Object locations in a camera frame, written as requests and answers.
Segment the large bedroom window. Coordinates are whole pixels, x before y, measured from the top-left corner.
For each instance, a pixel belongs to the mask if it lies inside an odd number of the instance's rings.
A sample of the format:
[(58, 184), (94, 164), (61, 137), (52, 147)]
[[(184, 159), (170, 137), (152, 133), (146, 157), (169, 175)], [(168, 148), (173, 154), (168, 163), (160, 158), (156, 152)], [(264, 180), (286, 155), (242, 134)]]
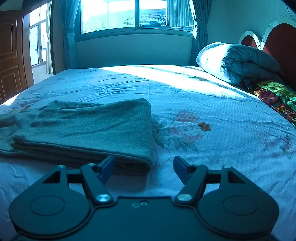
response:
[(192, 32), (188, 1), (81, 1), (81, 34), (113, 29), (172, 29)]

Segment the floral light blue bed sheet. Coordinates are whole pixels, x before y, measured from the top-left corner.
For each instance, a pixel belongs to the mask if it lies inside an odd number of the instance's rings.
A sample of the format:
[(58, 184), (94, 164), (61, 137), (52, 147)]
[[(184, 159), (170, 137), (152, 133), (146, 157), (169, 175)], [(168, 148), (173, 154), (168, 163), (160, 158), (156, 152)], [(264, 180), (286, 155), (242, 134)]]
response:
[(1, 112), (27, 112), (55, 100), (106, 104), (137, 98), (152, 108), (152, 170), (144, 177), (113, 176), (111, 193), (177, 194), (182, 183), (173, 171), (175, 156), (211, 169), (230, 165), (277, 201), (274, 236), (295, 240), (295, 127), (253, 94), (199, 67), (65, 70), (12, 97)]

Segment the colourful floral blanket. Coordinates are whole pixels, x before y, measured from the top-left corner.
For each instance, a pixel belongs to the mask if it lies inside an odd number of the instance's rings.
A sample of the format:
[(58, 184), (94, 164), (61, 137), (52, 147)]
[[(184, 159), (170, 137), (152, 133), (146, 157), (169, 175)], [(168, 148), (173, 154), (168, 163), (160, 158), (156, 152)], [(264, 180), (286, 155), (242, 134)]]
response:
[(241, 85), (295, 127), (295, 91), (287, 85), (255, 78), (241, 78)]

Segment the brown wooden door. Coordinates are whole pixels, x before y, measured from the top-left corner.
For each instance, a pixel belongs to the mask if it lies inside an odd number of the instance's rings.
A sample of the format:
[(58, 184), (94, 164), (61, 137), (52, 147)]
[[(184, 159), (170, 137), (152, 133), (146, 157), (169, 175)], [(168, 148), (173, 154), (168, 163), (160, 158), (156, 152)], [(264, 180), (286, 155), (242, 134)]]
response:
[(34, 85), (29, 21), (24, 11), (1, 11), (1, 103)]

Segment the balcony glass door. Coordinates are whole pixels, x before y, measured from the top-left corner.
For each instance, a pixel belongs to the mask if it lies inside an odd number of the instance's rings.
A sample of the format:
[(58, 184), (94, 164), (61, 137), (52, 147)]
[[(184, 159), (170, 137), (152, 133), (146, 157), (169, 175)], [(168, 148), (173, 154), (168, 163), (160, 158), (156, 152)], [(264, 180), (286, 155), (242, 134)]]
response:
[(52, 2), (30, 12), (30, 59), (31, 66), (45, 67), (47, 74), (53, 74), (50, 43), (50, 22)]

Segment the red white headboard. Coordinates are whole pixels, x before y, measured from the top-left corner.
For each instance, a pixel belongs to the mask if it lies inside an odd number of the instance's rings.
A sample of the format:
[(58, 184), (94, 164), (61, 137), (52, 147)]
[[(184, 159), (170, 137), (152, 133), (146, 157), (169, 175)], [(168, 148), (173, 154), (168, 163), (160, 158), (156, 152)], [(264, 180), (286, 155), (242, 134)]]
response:
[(239, 44), (256, 47), (266, 52), (280, 64), (280, 76), (284, 83), (295, 90), (295, 21), (280, 18), (272, 22), (262, 38), (252, 31), (244, 32)]

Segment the teal right curtain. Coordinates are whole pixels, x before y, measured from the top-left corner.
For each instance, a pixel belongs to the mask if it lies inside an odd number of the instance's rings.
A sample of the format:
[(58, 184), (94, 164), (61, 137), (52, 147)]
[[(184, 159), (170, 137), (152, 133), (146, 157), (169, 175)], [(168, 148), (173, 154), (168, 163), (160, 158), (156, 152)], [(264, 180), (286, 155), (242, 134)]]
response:
[(190, 0), (190, 10), (194, 20), (190, 65), (197, 66), (196, 57), (208, 45), (207, 25), (212, 9), (212, 0)]

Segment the teal curtain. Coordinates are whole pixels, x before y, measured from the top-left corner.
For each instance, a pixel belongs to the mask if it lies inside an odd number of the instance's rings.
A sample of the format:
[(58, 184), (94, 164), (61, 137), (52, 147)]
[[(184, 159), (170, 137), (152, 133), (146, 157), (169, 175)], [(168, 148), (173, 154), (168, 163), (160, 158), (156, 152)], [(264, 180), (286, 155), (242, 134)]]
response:
[(58, 1), (63, 27), (63, 59), (66, 69), (77, 68), (75, 20), (78, 13), (79, 0)]
[(212, 0), (190, 0), (190, 10), (194, 20), (190, 65), (197, 66), (196, 57), (208, 45), (207, 25), (212, 9)]

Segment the teal left curtain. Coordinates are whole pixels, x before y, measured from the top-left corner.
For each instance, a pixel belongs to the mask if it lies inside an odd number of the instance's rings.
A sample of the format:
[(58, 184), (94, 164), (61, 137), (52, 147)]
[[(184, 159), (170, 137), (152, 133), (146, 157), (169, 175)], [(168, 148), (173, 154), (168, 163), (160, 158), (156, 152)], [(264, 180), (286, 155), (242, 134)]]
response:
[(66, 69), (77, 68), (75, 20), (78, 13), (79, 0), (58, 1), (63, 27), (63, 59)]

